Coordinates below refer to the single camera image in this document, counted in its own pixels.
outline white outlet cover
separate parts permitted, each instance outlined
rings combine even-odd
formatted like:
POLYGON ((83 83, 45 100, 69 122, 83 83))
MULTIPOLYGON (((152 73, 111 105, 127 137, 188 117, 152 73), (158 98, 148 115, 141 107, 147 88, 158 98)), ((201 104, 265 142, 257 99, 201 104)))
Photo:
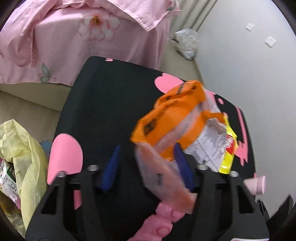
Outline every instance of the white outlet cover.
POLYGON ((272 48, 275 44, 276 44, 276 40, 271 37, 271 36, 268 36, 267 39, 265 40, 265 43, 270 47, 272 48))
POLYGON ((249 30, 250 32, 253 30, 253 28, 255 27, 254 24, 252 23, 249 23, 247 26, 246 26, 246 30, 249 30))

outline silver bolt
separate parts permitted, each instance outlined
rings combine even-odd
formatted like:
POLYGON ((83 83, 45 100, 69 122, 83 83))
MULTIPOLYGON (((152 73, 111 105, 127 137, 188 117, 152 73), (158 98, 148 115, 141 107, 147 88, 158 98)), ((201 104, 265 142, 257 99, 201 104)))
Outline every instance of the silver bolt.
POLYGON ((100 167, 98 165, 90 165, 87 168, 89 171, 97 171, 100 169, 100 167))
POLYGON ((207 165, 205 164, 198 164, 197 168, 202 171, 206 171, 208 169, 207 165))
POLYGON ((66 176, 66 172, 65 171, 60 171, 58 174, 57 174, 57 177, 65 177, 66 176))
POLYGON ((231 171, 231 172, 230 172, 230 176, 231 176, 231 177, 238 177, 238 176, 239 176, 239 173, 236 172, 236 171, 231 171))

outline wall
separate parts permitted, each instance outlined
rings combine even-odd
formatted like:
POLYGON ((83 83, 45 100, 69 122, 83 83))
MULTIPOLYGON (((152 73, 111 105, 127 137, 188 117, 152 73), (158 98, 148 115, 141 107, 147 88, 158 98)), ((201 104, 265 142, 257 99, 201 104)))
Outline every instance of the wall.
POLYGON ((244 112, 272 214, 289 193, 296 200, 296 37, 271 0, 218 0, 198 33, 205 86, 244 112))

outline orange plastic bag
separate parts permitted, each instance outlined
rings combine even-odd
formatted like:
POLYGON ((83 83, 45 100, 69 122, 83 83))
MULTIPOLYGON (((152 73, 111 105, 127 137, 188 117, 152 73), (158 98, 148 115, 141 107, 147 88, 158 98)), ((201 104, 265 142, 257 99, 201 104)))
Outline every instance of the orange plastic bag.
POLYGON ((215 145, 221 144, 224 155, 226 127, 222 113, 212 113, 202 83, 187 81, 160 97, 154 109, 140 119, 132 133, 131 141, 136 144, 135 156, 145 186, 173 209, 192 213, 196 194, 185 188, 174 163, 173 148, 178 142, 185 153, 192 148, 202 134, 215 145))

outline flower center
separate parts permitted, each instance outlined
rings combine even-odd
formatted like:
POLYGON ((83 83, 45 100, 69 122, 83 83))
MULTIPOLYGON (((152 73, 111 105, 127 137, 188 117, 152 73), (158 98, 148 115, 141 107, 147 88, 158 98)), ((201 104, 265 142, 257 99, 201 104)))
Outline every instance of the flower center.
POLYGON ((94 16, 91 20, 97 26, 101 25, 101 23, 102 23, 98 16, 94 16))

